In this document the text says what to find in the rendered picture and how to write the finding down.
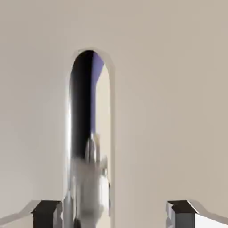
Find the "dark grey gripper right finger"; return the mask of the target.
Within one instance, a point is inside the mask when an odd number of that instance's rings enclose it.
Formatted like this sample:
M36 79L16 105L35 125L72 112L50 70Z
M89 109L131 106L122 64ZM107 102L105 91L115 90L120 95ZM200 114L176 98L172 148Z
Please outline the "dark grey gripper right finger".
M166 228L228 228L228 218L209 212L195 200L166 202Z

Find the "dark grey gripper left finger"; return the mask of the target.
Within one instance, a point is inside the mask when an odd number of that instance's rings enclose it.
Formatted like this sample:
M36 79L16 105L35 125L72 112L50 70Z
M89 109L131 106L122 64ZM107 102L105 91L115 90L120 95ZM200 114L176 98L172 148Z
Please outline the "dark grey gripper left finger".
M31 200L18 213L0 218L0 228L63 228L62 202Z

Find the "beige drawer front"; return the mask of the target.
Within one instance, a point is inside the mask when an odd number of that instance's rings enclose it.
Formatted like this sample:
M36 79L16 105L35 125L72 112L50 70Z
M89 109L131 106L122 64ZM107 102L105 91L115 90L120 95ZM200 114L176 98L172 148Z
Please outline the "beige drawer front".
M115 228L168 200L228 218L228 0L0 0L0 218L61 200L69 74L110 69Z

